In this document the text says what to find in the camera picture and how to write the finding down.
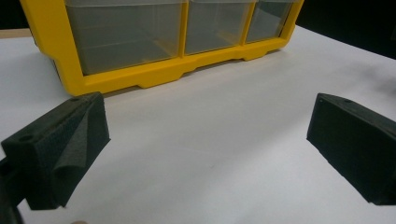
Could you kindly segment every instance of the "yellow plastic edge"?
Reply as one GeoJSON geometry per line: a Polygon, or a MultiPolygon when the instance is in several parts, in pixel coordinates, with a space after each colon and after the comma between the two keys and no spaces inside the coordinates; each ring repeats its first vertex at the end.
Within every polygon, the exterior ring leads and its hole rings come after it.
{"type": "MultiPolygon", "coordinates": [[[[300,0],[293,3],[279,38],[249,44],[244,44],[244,41],[241,41],[239,46],[194,55],[183,55],[188,17],[188,3],[183,3],[178,58],[90,76],[82,74],[64,1],[21,0],[21,5],[37,46],[42,53],[48,55],[55,62],[64,88],[72,95],[80,95],[93,91],[106,93],[132,86],[148,88],[178,80],[184,73],[212,63],[260,58],[268,51],[281,49],[288,44],[303,2],[304,0],[300,0]]],[[[254,3],[249,8],[248,15],[250,17],[253,9],[254,3]]],[[[243,39],[246,38],[247,31],[248,28],[245,27],[243,39]]]]}

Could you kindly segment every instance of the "storage container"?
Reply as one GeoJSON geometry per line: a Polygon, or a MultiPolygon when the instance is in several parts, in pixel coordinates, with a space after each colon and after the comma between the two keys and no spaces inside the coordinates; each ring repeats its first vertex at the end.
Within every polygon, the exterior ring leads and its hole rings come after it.
{"type": "Polygon", "coordinates": [[[286,46],[304,0],[20,0],[40,51],[80,95],[174,81],[286,46]]]}

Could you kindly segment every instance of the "clear plastic bin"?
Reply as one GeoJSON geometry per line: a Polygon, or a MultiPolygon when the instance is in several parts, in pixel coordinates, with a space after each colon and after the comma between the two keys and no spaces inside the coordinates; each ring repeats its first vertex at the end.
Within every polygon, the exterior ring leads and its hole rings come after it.
{"type": "Polygon", "coordinates": [[[279,37],[293,2],[297,1],[259,0],[251,18],[247,42],[279,37]]]}
{"type": "Polygon", "coordinates": [[[184,0],[65,0],[84,75],[177,56],[184,0]]]}
{"type": "Polygon", "coordinates": [[[190,0],[186,54],[239,44],[253,0],[190,0]]]}

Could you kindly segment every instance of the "white tabletop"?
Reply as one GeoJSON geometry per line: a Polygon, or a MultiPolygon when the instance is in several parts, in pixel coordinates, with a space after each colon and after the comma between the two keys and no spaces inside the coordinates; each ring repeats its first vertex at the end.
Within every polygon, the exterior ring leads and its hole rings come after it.
{"type": "MultiPolygon", "coordinates": [[[[2,140],[69,96],[31,37],[0,50],[2,140]]],[[[305,140],[318,92],[396,120],[396,62],[297,27],[258,60],[107,94],[112,140],[67,208],[19,208],[27,224],[394,224],[305,140]]]]}

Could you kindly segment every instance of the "transparent drawer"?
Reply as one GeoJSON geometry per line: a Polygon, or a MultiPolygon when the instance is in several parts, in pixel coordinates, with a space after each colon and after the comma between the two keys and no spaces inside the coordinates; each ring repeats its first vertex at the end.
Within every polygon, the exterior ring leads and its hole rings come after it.
{"type": "Polygon", "coordinates": [[[251,18],[247,42],[279,37],[293,2],[296,0],[258,1],[251,18]]]}
{"type": "Polygon", "coordinates": [[[177,56],[182,0],[65,3],[84,75],[177,56]]]}
{"type": "Polygon", "coordinates": [[[186,54],[239,44],[252,1],[191,0],[186,54]]]}

